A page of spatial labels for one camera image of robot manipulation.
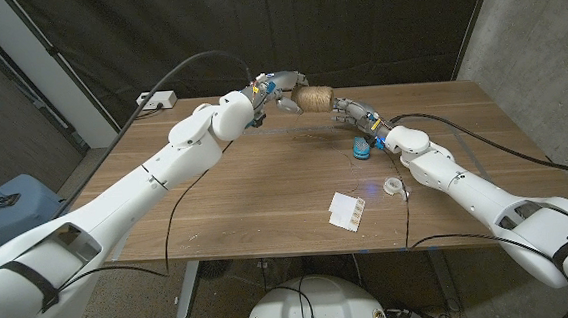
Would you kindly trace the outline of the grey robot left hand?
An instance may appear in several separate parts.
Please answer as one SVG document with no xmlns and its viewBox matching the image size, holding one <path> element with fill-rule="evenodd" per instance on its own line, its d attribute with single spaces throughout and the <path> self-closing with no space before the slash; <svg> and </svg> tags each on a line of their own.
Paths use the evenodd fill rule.
<svg viewBox="0 0 568 318">
<path fill-rule="evenodd" d="M 276 107 L 285 113 L 302 114 L 303 110 L 285 93 L 294 92 L 298 88 L 308 85 L 304 74 L 297 71 L 279 71 L 274 73 L 261 73 L 246 86 L 243 93 L 253 106 L 254 116 L 248 127 L 259 128 L 266 117 L 264 106 L 275 103 Z"/>
</svg>

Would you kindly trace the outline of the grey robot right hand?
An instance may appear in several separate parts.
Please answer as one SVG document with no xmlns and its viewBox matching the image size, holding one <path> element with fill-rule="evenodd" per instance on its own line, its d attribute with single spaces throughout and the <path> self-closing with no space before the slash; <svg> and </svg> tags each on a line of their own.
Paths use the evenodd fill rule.
<svg viewBox="0 0 568 318">
<path fill-rule="evenodd" d="M 393 126 L 383 119 L 377 111 L 364 102 L 350 98 L 335 98 L 333 111 L 334 120 L 348 123 L 356 127 L 364 135 L 370 146 L 385 149 L 385 141 Z"/>
</svg>

